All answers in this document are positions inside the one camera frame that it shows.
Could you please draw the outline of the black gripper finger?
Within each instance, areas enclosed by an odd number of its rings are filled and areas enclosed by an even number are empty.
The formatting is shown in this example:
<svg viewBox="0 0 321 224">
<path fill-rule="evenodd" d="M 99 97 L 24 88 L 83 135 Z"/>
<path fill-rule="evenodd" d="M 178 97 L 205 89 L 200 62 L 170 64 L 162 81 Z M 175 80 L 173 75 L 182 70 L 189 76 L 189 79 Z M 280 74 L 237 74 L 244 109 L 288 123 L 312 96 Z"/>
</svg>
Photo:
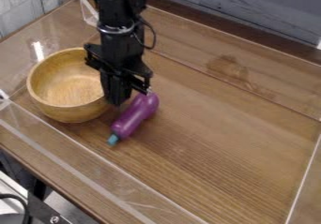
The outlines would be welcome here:
<svg viewBox="0 0 321 224">
<path fill-rule="evenodd" d="M 115 105 L 117 104 L 117 94 L 115 94 L 117 77 L 111 75 L 105 69 L 101 70 L 101 83 L 102 83 L 106 100 L 111 105 Z"/>
<path fill-rule="evenodd" d="M 119 75 L 115 77 L 115 105 L 121 106 L 131 97 L 131 79 Z"/>
</svg>

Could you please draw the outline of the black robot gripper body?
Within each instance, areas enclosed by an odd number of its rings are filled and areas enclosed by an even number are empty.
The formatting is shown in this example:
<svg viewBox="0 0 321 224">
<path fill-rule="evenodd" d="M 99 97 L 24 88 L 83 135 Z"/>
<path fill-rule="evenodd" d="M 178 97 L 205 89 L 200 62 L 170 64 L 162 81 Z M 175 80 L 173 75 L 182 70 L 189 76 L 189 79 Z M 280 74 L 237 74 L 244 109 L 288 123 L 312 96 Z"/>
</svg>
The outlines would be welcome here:
<svg viewBox="0 0 321 224">
<path fill-rule="evenodd" d="M 143 61 L 145 28 L 113 30 L 98 27 L 101 43 L 87 43 L 86 64 L 99 71 L 105 69 L 115 77 L 125 75 L 130 78 L 131 91 L 146 95 L 151 88 L 153 71 Z"/>
</svg>

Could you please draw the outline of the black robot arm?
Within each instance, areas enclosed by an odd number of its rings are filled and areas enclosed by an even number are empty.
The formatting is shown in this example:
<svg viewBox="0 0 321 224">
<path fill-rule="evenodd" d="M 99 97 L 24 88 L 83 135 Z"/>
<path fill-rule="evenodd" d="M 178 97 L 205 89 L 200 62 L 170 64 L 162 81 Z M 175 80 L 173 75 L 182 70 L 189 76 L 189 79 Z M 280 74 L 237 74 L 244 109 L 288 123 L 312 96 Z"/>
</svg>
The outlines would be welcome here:
<svg viewBox="0 0 321 224">
<path fill-rule="evenodd" d="M 98 8 L 97 29 L 101 43 L 87 43 L 86 64 L 101 73 L 103 94 L 111 105 L 121 106 L 131 91 L 149 93 L 153 71 L 143 61 L 146 49 L 145 26 L 141 16 L 147 0 L 94 0 Z"/>
</svg>

